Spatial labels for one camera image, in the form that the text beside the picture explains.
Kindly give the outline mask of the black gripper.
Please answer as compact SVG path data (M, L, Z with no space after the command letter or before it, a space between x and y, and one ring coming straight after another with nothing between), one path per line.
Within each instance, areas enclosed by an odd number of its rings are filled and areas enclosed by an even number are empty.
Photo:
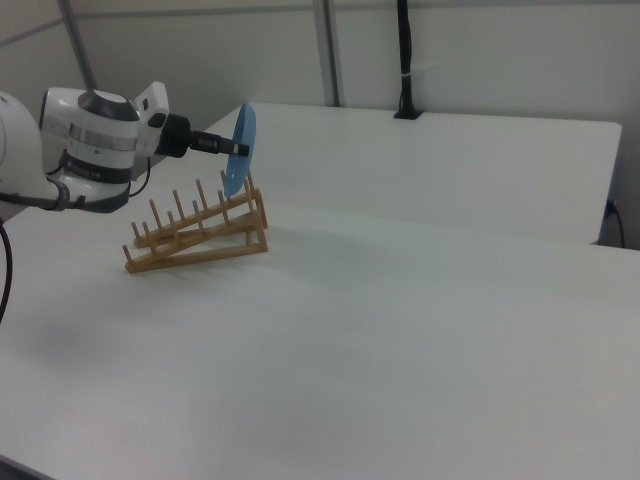
M248 156L250 153L249 145L233 145L232 140L220 135L192 130L187 117L169 114L162 128L159 154L181 158L189 149L212 154L222 153L239 156Z

